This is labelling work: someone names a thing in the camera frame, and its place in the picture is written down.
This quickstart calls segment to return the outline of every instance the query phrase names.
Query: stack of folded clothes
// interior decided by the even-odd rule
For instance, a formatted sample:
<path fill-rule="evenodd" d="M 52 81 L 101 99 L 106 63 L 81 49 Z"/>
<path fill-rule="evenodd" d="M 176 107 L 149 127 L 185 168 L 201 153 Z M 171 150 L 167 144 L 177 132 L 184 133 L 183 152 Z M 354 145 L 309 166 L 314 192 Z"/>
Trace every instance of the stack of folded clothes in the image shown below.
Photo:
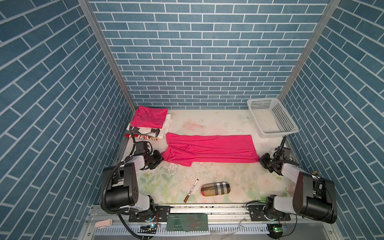
<path fill-rule="evenodd" d="M 139 106 L 127 130 L 133 134 L 163 139 L 170 122 L 171 114 L 168 114 L 168 109 Z"/>

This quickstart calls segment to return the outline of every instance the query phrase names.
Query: pink towel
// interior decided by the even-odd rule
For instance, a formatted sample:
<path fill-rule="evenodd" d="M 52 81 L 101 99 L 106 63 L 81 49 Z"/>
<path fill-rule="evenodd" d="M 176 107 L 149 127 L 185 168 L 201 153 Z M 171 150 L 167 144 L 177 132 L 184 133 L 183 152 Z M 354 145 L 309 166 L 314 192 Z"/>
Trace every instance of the pink towel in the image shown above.
<path fill-rule="evenodd" d="M 192 162 L 258 162 L 251 135 L 184 136 L 166 135 L 165 161 L 190 167 Z"/>
<path fill-rule="evenodd" d="M 162 128 L 167 113 L 168 109 L 166 108 L 147 108 L 139 106 L 131 125 L 133 127 Z"/>

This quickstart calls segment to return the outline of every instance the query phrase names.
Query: metal rail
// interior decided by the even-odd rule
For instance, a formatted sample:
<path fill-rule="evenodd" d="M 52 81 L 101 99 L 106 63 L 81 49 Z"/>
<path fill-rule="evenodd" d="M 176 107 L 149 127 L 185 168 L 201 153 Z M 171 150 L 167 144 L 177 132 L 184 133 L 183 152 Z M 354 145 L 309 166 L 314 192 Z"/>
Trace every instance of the metal rail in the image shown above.
<path fill-rule="evenodd" d="M 128 101 L 129 106 L 132 109 L 133 115 L 136 113 L 136 105 L 134 101 L 132 100 L 131 95 L 129 94 L 127 85 L 125 84 L 124 78 L 121 75 L 121 72 L 118 68 L 118 65 L 115 61 L 115 58 L 112 55 L 111 49 L 108 46 L 107 40 L 105 39 L 105 36 L 99 26 L 99 23 L 96 19 L 96 16 L 92 10 L 91 4 L 88 0 L 78 0 L 79 5 L 81 7 L 81 10 L 84 12 L 85 18 L 88 20 L 89 25 L 91 26 L 91 29 L 101 47 L 101 50 L 103 51 L 105 58 L 107 59 L 109 66 L 112 69 L 113 74 L 116 77 L 117 82 L 119 83 L 119 86 L 125 96 L 125 98 Z"/>
<path fill-rule="evenodd" d="M 238 224 L 240 220 L 245 218 L 242 222 L 243 226 L 252 225 L 256 223 L 278 223 L 278 221 L 260 221 L 252 222 L 248 210 L 244 208 L 245 204 L 156 204 L 171 206 L 171 213 L 206 213 L 208 214 L 208 224 Z M 88 218 L 84 224 L 82 232 L 79 236 L 80 240 L 91 240 L 94 232 L 94 224 L 98 221 L 112 219 L 113 225 L 122 225 L 117 215 L 110 215 L 104 212 L 100 205 L 93 205 L 89 212 Z M 129 216 L 124 216 L 126 223 L 135 227 L 137 225 L 146 225 L 147 222 L 137 223 L 128 222 Z M 296 216 L 291 215 L 289 223 L 295 223 Z M 317 223 L 317 221 L 309 218 L 297 217 L 297 223 Z"/>
<path fill-rule="evenodd" d="M 277 97 L 281 102 L 283 101 L 289 89 L 292 87 L 293 83 L 295 82 L 297 76 L 299 75 L 301 69 L 304 66 L 305 61 L 307 60 L 308 56 L 311 54 L 312 49 L 314 48 L 317 41 L 319 40 L 321 34 L 325 29 L 325 26 L 328 24 L 329 20 L 331 19 L 331 16 L 335 12 L 340 1 L 341 0 L 330 0 L 328 5 L 326 6 L 320 18 L 320 21 L 318 22 L 318 24 L 316 24 L 316 27 L 314 28 L 311 37 L 309 38 L 307 44 L 304 47 L 303 52 L 301 53 L 299 59 L 297 60 L 296 65 L 293 67 L 292 72 L 287 79 L 287 82 L 285 83 L 283 89 L 281 90 L 279 96 Z"/>

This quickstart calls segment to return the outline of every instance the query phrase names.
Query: white plastic basket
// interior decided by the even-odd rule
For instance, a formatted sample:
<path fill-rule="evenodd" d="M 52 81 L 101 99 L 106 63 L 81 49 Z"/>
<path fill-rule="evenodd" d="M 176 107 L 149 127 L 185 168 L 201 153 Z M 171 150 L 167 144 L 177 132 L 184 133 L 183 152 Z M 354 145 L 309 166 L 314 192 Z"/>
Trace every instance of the white plastic basket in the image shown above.
<path fill-rule="evenodd" d="M 249 99 L 247 105 L 260 137 L 281 137 L 299 131 L 279 99 Z"/>

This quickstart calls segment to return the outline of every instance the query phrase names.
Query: folded white cloth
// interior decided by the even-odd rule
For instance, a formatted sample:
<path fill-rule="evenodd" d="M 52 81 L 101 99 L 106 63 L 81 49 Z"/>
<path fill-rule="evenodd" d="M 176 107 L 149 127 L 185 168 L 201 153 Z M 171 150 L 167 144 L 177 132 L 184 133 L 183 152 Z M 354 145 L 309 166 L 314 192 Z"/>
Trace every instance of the folded white cloth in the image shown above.
<path fill-rule="evenodd" d="M 146 136 L 150 136 L 150 137 L 155 137 L 155 138 L 158 138 L 158 139 L 163 139 L 164 136 L 168 133 L 169 131 L 169 125 L 172 121 L 171 119 L 172 115 L 171 114 L 167 114 L 166 116 L 166 119 L 163 123 L 163 127 L 160 128 L 160 133 L 159 135 L 156 137 L 156 133 L 154 132 L 151 132 L 152 128 L 151 127 L 137 127 L 139 128 L 139 132 L 140 134 L 142 135 L 146 135 Z M 128 127 L 127 127 L 127 130 L 129 131 L 131 127 L 131 124 L 128 124 Z"/>

